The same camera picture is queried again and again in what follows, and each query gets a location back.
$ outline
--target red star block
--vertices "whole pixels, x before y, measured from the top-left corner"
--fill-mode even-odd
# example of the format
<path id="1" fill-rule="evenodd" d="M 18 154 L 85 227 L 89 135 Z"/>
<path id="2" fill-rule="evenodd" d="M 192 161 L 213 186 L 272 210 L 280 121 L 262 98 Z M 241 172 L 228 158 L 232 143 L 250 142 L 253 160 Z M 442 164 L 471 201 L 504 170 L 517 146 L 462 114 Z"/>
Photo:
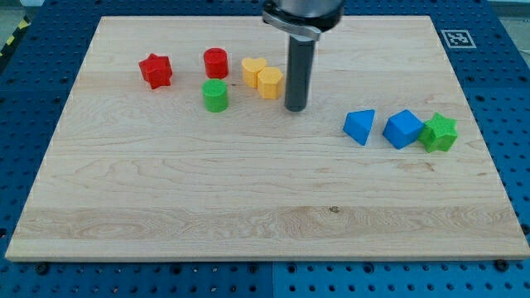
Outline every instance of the red star block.
<path id="1" fill-rule="evenodd" d="M 169 57 L 150 54 L 147 59 L 139 63 L 142 77 L 149 82 L 151 89 L 160 86 L 171 86 L 169 78 L 173 75 Z"/>

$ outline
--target green block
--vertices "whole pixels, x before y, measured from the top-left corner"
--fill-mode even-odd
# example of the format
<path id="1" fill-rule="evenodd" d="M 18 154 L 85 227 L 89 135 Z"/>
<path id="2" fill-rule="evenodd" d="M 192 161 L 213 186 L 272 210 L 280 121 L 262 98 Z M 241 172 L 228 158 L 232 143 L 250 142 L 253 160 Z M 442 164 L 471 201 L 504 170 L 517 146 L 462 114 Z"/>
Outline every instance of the green block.
<path id="1" fill-rule="evenodd" d="M 434 117 L 423 124 L 422 132 L 420 132 L 420 137 L 417 140 L 423 143 L 428 153 L 451 149 L 458 137 L 455 119 L 445 118 L 439 113 L 434 113 Z"/>
<path id="2" fill-rule="evenodd" d="M 220 79 L 209 79 L 202 85 L 205 107 L 212 113 L 223 112 L 229 106 L 226 83 Z"/>

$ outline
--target green cylinder block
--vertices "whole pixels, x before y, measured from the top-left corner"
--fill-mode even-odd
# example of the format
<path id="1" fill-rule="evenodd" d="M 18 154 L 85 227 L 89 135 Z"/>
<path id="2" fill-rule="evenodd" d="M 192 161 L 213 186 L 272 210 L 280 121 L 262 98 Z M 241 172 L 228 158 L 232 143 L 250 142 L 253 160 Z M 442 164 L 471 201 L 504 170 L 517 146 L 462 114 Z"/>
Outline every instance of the green cylinder block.
<path id="1" fill-rule="evenodd" d="M 209 79 L 202 85 L 205 107 L 212 113 L 223 112 L 229 106 L 226 83 L 220 79 Z"/>

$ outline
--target red block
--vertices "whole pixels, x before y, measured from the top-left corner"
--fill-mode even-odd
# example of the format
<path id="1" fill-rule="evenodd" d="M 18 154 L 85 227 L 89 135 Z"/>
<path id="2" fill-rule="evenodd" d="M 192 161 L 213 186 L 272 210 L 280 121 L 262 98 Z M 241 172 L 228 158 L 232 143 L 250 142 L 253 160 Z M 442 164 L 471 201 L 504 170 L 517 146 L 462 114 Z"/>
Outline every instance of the red block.
<path id="1" fill-rule="evenodd" d="M 169 57 L 150 54 L 147 59 L 139 63 L 142 77 L 149 82 L 151 89 L 160 86 L 171 86 L 170 77 L 173 75 Z"/>
<path id="2" fill-rule="evenodd" d="M 211 48 L 205 52 L 206 75 L 210 79 L 224 79 L 229 74 L 229 59 L 226 51 Z"/>

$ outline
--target blue block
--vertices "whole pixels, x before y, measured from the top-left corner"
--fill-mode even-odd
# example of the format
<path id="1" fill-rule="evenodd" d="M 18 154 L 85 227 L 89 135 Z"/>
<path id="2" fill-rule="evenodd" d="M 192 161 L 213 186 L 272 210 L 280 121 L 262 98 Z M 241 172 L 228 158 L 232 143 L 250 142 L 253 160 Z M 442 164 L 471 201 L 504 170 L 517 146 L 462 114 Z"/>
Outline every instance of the blue block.
<path id="1" fill-rule="evenodd" d="M 366 145 L 368 135 L 372 130 L 375 110 L 348 113 L 342 130 L 361 145 Z"/>
<path id="2" fill-rule="evenodd" d="M 423 122 L 406 109 L 388 119 L 383 135 L 397 149 L 401 149 L 415 142 L 422 128 Z"/>

